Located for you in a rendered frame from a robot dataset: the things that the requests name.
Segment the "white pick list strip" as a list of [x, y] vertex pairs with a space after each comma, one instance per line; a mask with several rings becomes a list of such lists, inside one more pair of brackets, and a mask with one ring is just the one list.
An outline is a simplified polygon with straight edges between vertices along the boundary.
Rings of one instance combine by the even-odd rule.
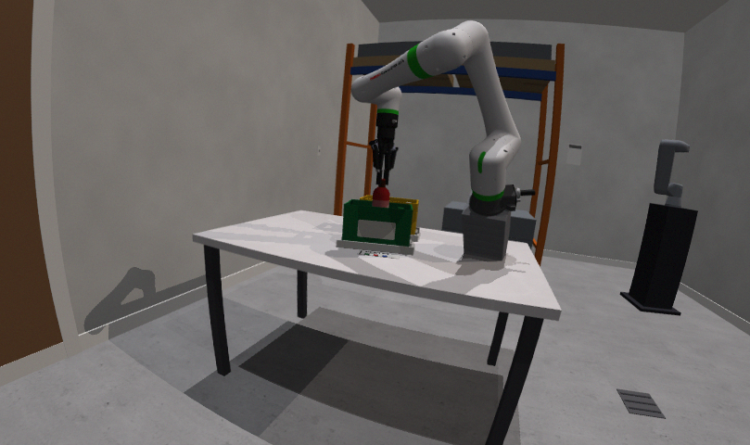
[[381, 252], [373, 252], [373, 251], [365, 251], [365, 250], [359, 250], [359, 252], [357, 254], [368, 255], [368, 256], [377, 256], [377, 257], [385, 257], [385, 258], [393, 258], [393, 259], [398, 259], [400, 257], [399, 254], [381, 253]]

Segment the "yellow divided crate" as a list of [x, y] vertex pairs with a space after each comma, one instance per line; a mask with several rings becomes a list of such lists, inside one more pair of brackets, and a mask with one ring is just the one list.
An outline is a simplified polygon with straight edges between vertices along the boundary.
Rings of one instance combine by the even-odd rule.
[[[369, 200], [373, 201], [373, 196], [364, 196], [361, 197], [360, 200]], [[395, 202], [396, 201], [396, 202]], [[412, 219], [412, 229], [411, 229], [411, 235], [414, 235], [415, 230], [415, 221], [416, 221], [416, 212], [417, 212], [417, 204], [414, 201], [414, 199], [407, 199], [407, 198], [397, 198], [397, 197], [390, 197], [389, 198], [390, 203], [401, 203], [401, 204], [412, 204], [413, 205], [413, 219]], [[405, 202], [405, 203], [404, 203]], [[406, 202], [412, 202], [412, 203], [406, 203]], [[414, 204], [415, 203], [415, 204]]]

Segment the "green divided crate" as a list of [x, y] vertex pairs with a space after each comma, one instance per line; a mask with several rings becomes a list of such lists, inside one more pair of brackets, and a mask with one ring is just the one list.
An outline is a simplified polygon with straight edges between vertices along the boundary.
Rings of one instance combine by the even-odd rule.
[[380, 208], [369, 200], [351, 199], [344, 204], [342, 240], [409, 247], [412, 217], [407, 204]]

